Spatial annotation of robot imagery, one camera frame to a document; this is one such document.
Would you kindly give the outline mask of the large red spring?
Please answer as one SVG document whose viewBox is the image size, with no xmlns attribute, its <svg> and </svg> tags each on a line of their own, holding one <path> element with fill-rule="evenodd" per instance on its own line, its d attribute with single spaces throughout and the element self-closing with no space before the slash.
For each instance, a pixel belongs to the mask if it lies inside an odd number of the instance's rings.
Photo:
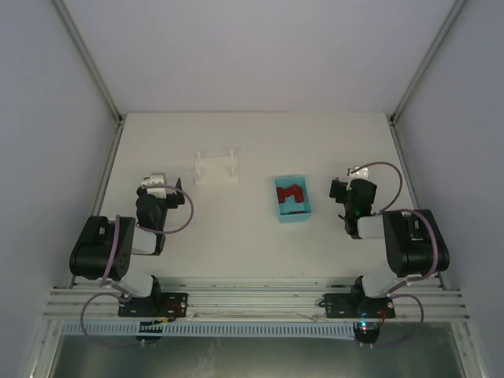
<svg viewBox="0 0 504 378">
<path fill-rule="evenodd" d="M 294 197 L 296 203 L 303 203 L 304 202 L 304 195 L 303 195 L 302 188 L 297 184 L 292 185 L 289 188 L 289 195 Z"/>
<path fill-rule="evenodd" d="M 285 203 L 288 197 L 292 196 L 292 189 L 277 187 L 276 188 L 277 200 L 279 204 Z"/>
</svg>

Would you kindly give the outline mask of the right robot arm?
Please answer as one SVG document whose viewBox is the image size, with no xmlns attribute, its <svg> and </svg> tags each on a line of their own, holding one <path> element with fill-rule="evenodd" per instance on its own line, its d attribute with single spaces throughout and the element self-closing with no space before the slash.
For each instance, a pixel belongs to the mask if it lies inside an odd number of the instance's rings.
<svg viewBox="0 0 504 378">
<path fill-rule="evenodd" d="M 377 186 L 368 180 L 332 181 L 329 197 L 343 205 L 345 232 L 352 239 L 381 239 L 386 261 L 373 272 L 359 276 L 345 294 L 327 294 L 323 305 L 337 317 L 377 317 L 393 305 L 399 289 L 444 272 L 450 254 L 432 211 L 399 209 L 372 214 Z"/>
</svg>

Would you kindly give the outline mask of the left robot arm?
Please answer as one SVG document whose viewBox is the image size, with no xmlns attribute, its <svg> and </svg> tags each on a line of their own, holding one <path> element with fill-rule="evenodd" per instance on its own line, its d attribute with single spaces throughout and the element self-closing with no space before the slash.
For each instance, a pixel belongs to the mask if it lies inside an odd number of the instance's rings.
<svg viewBox="0 0 504 378">
<path fill-rule="evenodd" d="M 183 191 L 181 180 L 169 186 L 163 175 L 145 178 L 136 191 L 135 216 L 118 215 L 110 220 L 91 216 L 83 226 L 69 258 L 71 274 L 98 280 L 101 287 L 120 292 L 119 314 L 153 317 L 164 306 L 158 278 L 135 271 L 135 255 L 157 257 L 165 247 L 166 236 L 181 232 L 188 224 L 165 230 L 169 210 L 185 203 L 194 205 Z"/>
</svg>

